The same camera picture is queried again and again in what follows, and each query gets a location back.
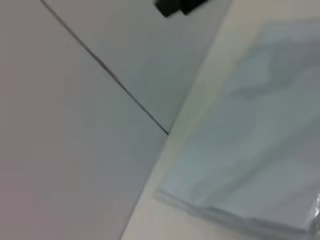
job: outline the white surface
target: white surface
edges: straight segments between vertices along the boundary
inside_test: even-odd
[[[154,0],[47,0],[170,131],[231,0],[164,18]]]
[[[236,0],[232,4],[144,188],[123,240],[242,238],[155,200],[153,192],[261,27],[270,22],[318,19],[319,9],[318,0]]]
[[[0,33],[0,238],[119,239],[166,135],[39,1]]]
[[[308,230],[320,194],[319,33],[318,21],[264,27],[160,189]]]

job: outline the plastic bag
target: plastic bag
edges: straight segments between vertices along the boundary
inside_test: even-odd
[[[320,22],[264,28],[155,195],[259,239],[320,239]]]

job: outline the black object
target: black object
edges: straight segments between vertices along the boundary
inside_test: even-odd
[[[167,18],[178,11],[187,15],[207,1],[208,0],[156,0],[155,6],[162,15]]]

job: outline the white table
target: white table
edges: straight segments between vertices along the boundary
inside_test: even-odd
[[[235,240],[243,236],[153,198],[185,140],[217,99],[261,27],[270,22],[320,19],[319,0],[234,0],[202,70],[174,124],[122,240]]]

